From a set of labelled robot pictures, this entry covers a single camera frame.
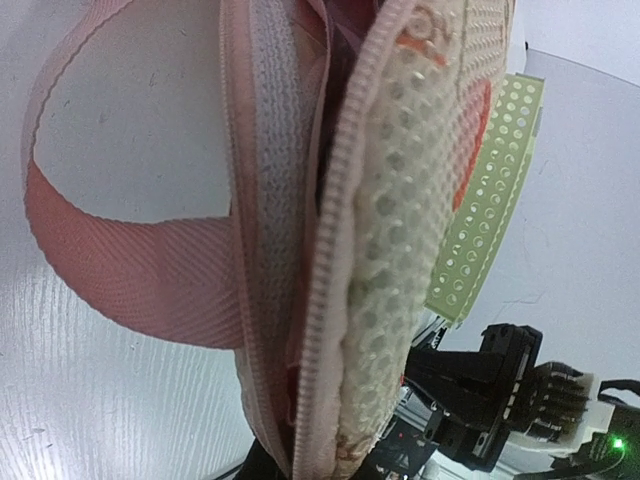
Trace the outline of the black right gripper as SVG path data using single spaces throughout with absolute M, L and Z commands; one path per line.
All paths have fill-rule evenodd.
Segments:
M 370 466 L 384 479 L 415 479 L 439 453 L 489 473 L 510 446 L 551 457 L 532 479 L 638 478 L 639 409 L 613 394 L 637 394 L 638 381 L 540 364 L 542 340 L 530 326 L 490 325 L 476 351 L 438 348 L 454 378 L 420 370 L 411 359 Z

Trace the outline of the dark red bra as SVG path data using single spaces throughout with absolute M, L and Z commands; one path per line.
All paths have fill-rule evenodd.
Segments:
M 326 1 L 329 33 L 329 75 L 320 132 L 315 201 L 317 211 L 324 194 L 326 171 L 346 87 L 370 28 L 384 1 Z

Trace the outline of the beige patterned mesh laundry bag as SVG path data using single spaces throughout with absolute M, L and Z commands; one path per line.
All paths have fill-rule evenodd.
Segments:
M 163 340 L 231 349 L 247 420 L 288 479 L 347 479 L 397 404 L 442 239 L 503 84 L 511 1 L 384 1 L 349 78 L 315 201 L 329 75 L 326 1 L 225 1 L 231 206 L 103 219 L 34 151 L 54 86 L 122 1 L 95 1 L 36 78 L 21 141 L 26 215 L 92 308 Z

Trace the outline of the light green perforated plastic basket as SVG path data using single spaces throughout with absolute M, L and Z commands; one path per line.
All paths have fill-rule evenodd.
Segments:
M 532 161 L 544 88 L 541 78 L 504 77 L 427 291 L 426 309 L 448 328 L 467 318 L 497 256 Z

